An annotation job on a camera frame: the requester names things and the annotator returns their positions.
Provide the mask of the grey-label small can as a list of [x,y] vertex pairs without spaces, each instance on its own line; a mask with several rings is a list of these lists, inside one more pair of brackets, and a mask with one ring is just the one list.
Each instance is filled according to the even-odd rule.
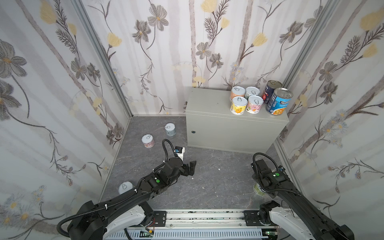
[[245,98],[248,99],[250,96],[258,96],[260,94],[260,90],[256,87],[247,87]]

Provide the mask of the orange small can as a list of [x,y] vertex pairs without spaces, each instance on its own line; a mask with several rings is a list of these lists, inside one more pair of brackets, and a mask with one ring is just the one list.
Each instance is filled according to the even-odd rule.
[[246,93],[246,90],[243,87],[233,87],[231,89],[231,94],[230,94],[230,101],[233,101],[233,98],[235,97],[244,97]]

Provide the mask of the blue soup can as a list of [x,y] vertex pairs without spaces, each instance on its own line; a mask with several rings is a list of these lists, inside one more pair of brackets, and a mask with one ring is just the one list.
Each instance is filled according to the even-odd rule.
[[282,115],[293,96],[288,89],[276,88],[266,107],[267,112],[274,116]]

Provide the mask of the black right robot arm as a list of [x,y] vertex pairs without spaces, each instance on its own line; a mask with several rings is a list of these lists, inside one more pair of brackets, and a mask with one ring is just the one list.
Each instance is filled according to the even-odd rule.
[[263,225],[275,224],[297,240],[353,240],[346,225],[338,225],[317,209],[295,187],[282,166],[268,155],[255,153],[252,178],[271,198],[279,197],[298,216],[293,217],[275,201],[260,205],[258,218]]

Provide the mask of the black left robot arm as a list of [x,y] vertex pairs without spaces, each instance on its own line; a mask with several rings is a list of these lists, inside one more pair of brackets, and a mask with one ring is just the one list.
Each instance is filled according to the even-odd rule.
[[154,218],[148,201],[165,192],[180,176],[193,176],[196,161],[185,164],[182,151],[172,147],[173,157],[165,160],[142,177],[127,192],[108,201],[94,204],[88,201],[79,211],[57,224],[60,235],[72,240],[103,240],[125,228],[147,225]]

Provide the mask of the red and navy tall can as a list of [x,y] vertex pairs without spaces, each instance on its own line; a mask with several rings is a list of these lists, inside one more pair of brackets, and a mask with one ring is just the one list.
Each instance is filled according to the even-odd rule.
[[262,95],[262,99],[264,100],[264,103],[267,104],[271,99],[272,94],[274,93],[274,90],[276,88],[281,88],[282,86],[283,86],[282,83],[279,81],[275,81],[275,80],[268,81]]

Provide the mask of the yellow small can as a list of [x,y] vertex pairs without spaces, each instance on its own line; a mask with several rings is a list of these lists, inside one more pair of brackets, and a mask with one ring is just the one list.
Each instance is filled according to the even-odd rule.
[[242,115],[248,105],[248,100],[244,97],[234,97],[231,104],[231,113],[234,115]]

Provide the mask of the brown-label small can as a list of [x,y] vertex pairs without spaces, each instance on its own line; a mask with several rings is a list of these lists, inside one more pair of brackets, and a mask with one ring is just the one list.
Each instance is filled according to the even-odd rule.
[[264,100],[262,97],[256,95],[249,96],[246,111],[250,114],[257,114],[262,108],[263,103]]

